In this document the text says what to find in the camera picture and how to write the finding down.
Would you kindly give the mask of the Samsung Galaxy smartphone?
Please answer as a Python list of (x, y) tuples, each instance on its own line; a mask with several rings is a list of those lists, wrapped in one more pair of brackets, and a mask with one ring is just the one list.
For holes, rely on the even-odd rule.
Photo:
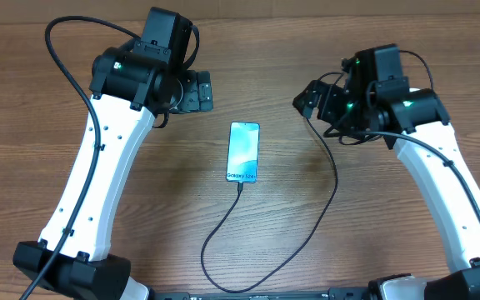
[(231, 123), (226, 168), (228, 182), (255, 183), (257, 181), (259, 137), (258, 123)]

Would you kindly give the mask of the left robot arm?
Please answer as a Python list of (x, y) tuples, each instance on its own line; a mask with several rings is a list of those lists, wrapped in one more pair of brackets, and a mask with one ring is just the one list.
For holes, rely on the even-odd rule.
[(210, 75), (195, 72), (198, 28), (154, 7), (141, 34), (110, 47), (92, 65), (80, 95), (87, 127), (67, 185), (39, 238), (20, 242), (13, 263), (31, 281), (73, 299), (151, 299), (131, 263), (111, 253), (113, 223), (131, 166), (157, 117), (208, 112)]

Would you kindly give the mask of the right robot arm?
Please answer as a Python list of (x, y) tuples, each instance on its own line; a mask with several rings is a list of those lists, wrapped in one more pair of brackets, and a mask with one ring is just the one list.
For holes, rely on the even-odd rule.
[(451, 118), (432, 87), (410, 86), (402, 50), (388, 44), (342, 61), (334, 83), (311, 81), (293, 99), (304, 118), (328, 124), (329, 138), (382, 138), (417, 184), (441, 236), (449, 273), (409, 273), (366, 287), (332, 288), (331, 299), (480, 299), (480, 189), (458, 146)]

